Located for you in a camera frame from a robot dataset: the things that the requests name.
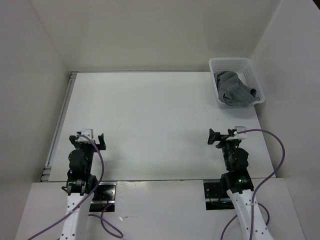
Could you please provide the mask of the grey shorts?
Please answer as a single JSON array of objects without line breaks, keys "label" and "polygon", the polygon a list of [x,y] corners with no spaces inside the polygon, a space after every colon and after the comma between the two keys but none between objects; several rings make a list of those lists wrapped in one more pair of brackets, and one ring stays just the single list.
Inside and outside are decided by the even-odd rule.
[{"label": "grey shorts", "polygon": [[256,100],[257,90],[248,87],[230,70],[214,73],[218,99],[232,107],[248,107]]}]

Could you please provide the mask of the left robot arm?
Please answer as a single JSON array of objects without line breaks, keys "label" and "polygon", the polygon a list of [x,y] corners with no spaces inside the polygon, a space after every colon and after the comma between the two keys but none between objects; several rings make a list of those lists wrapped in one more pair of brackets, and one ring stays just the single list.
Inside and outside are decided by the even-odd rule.
[{"label": "left robot arm", "polygon": [[85,240],[91,201],[99,196],[99,183],[104,175],[104,170],[100,178],[91,174],[93,158],[97,153],[104,166],[101,151],[106,150],[106,144],[103,134],[98,136],[99,143],[95,142],[92,129],[82,129],[77,135],[71,135],[69,140],[75,149],[68,156],[67,205],[60,239]]}]

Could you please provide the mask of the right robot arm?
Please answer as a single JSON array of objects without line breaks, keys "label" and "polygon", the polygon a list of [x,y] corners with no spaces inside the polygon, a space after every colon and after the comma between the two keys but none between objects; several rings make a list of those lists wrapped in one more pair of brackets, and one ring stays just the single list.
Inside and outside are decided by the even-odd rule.
[{"label": "right robot arm", "polygon": [[229,197],[239,220],[244,240],[272,240],[268,226],[263,218],[259,203],[254,196],[254,185],[249,175],[249,153],[240,148],[246,137],[238,134],[237,128],[229,129],[228,134],[209,130],[208,145],[217,142],[216,148],[222,150],[226,173],[221,175],[219,191]]}]

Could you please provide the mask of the white plastic basket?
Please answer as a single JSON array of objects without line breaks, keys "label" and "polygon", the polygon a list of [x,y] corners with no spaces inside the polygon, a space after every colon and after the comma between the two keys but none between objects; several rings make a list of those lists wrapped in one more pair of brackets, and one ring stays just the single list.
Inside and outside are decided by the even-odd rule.
[{"label": "white plastic basket", "polygon": [[252,61],[246,57],[217,57],[208,61],[216,102],[220,109],[243,108],[242,106],[229,106],[219,100],[218,89],[214,73],[221,71],[235,72],[244,85],[256,90],[256,98],[248,107],[265,102],[265,94],[258,80]]}]

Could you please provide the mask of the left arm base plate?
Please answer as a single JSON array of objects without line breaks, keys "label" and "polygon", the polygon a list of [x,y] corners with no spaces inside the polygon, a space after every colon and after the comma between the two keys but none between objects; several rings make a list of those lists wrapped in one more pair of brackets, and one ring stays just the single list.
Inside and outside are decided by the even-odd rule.
[{"label": "left arm base plate", "polygon": [[116,182],[101,182],[94,192],[89,211],[91,213],[114,212],[116,188]]}]

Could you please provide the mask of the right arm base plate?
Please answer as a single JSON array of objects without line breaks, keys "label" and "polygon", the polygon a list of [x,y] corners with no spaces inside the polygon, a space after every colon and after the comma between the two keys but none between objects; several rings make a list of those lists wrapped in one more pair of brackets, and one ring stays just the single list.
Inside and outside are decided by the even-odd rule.
[{"label": "right arm base plate", "polygon": [[245,209],[254,190],[251,180],[234,174],[224,174],[220,180],[204,180],[203,187],[207,210]]}]

